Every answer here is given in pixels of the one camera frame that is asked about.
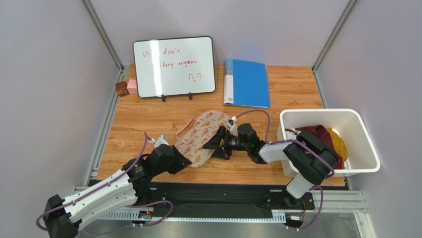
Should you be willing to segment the floral mesh laundry bag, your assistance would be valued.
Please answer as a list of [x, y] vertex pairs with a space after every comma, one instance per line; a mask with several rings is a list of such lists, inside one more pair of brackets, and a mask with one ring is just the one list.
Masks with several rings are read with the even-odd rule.
[[176, 149], [192, 164], [192, 168], [200, 168], [212, 156], [214, 149], [203, 146], [215, 136], [220, 126], [226, 125], [230, 117], [220, 111], [207, 111], [191, 118], [176, 132]]

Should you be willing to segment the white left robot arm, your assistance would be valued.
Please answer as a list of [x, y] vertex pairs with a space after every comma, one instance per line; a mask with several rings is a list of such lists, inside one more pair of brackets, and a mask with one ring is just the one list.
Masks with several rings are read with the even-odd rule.
[[65, 198], [50, 197], [36, 224], [52, 238], [74, 238], [90, 223], [116, 209], [154, 206], [152, 179], [164, 172], [174, 175], [190, 165], [191, 161], [175, 146], [162, 144], [82, 192]]

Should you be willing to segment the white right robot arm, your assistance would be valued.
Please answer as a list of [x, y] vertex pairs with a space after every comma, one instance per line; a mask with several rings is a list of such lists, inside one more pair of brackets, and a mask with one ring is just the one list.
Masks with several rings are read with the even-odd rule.
[[203, 148], [213, 150], [214, 158], [226, 160], [233, 151], [245, 151], [256, 164], [290, 161], [298, 172], [287, 184], [286, 191], [295, 199], [333, 176], [334, 167], [340, 161], [333, 149], [309, 131], [301, 131], [294, 139], [266, 142], [249, 123], [239, 125], [236, 134], [221, 126]]

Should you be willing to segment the blue file folder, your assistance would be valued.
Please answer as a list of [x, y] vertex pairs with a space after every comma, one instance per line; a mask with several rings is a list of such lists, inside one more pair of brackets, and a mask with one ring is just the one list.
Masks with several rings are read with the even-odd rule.
[[266, 65], [226, 59], [223, 103], [237, 107], [269, 108], [271, 102]]

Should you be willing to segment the white dry-erase board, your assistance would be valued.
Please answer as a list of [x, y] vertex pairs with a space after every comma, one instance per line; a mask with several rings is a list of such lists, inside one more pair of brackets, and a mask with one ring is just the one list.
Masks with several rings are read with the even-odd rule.
[[216, 90], [210, 36], [135, 41], [132, 49], [140, 98], [164, 101]]

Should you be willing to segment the pink cube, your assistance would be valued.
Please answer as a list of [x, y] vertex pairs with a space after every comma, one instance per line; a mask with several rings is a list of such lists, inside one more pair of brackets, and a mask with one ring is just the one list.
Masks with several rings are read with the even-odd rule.
[[136, 79], [129, 79], [127, 82], [127, 91], [130, 95], [137, 95], [138, 89], [137, 89], [137, 80]]

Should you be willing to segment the brown cube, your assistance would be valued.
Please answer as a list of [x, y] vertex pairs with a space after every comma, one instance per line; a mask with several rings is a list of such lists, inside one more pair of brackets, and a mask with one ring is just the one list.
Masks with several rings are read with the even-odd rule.
[[129, 91], [127, 89], [127, 83], [125, 81], [121, 81], [115, 84], [115, 90], [119, 97], [124, 97], [129, 95]]

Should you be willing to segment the dark red clothes pile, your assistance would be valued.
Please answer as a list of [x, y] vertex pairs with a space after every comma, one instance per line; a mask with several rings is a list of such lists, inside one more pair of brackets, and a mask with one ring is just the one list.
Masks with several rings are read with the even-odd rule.
[[[315, 125], [315, 126], [297, 127], [296, 129], [286, 129], [285, 131], [288, 135], [291, 135], [291, 136], [297, 135], [301, 131], [308, 131], [335, 152], [332, 141], [331, 141], [331, 137], [326, 129], [327, 128], [324, 127], [323, 125]], [[339, 162], [334, 167], [335, 170], [345, 169], [345, 162], [342, 161], [340, 156], [339, 158], [340, 158]]]

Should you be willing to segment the yellow garment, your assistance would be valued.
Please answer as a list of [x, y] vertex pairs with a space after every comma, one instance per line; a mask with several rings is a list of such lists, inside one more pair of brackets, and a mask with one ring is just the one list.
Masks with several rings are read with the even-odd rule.
[[331, 127], [327, 128], [326, 130], [331, 137], [335, 152], [341, 157], [343, 162], [347, 161], [348, 149], [343, 139]]

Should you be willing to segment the white plastic bin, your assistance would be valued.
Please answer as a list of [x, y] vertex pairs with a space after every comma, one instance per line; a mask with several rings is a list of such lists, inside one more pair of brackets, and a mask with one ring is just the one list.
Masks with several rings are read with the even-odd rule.
[[294, 138], [286, 129], [322, 125], [330, 127], [345, 142], [348, 158], [345, 168], [335, 170], [334, 177], [350, 177], [362, 173], [375, 173], [380, 161], [361, 116], [352, 109], [289, 109], [279, 116], [277, 139]]

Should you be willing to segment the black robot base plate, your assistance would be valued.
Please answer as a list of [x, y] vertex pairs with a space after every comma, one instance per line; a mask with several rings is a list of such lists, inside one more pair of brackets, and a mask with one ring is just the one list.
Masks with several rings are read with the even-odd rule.
[[154, 215], [171, 218], [271, 218], [273, 210], [317, 211], [311, 193], [301, 199], [287, 198], [284, 185], [152, 182], [137, 200], [138, 205], [168, 200], [155, 205]]

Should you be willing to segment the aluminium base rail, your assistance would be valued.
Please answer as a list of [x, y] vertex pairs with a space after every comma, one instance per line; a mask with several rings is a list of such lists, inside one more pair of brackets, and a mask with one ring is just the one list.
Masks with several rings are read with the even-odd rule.
[[359, 191], [325, 187], [291, 209], [282, 185], [152, 184], [153, 217], [118, 209], [81, 233], [82, 238], [370, 238], [369, 211]]

